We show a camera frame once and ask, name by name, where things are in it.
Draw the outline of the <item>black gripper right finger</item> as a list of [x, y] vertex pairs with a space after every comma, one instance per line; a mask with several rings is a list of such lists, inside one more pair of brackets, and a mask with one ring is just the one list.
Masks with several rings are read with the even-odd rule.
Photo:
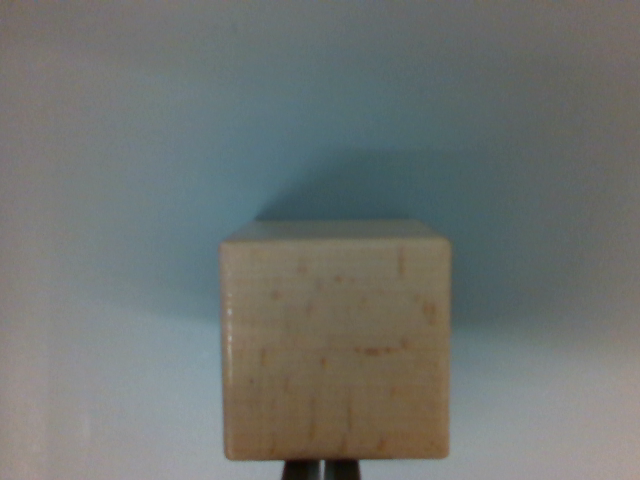
[[325, 480], [361, 480], [358, 460], [326, 460], [324, 462]]

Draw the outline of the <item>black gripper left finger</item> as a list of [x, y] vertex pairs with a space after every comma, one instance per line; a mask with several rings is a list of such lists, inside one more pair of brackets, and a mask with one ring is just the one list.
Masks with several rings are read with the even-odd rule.
[[321, 460], [287, 460], [284, 463], [282, 480], [320, 480]]

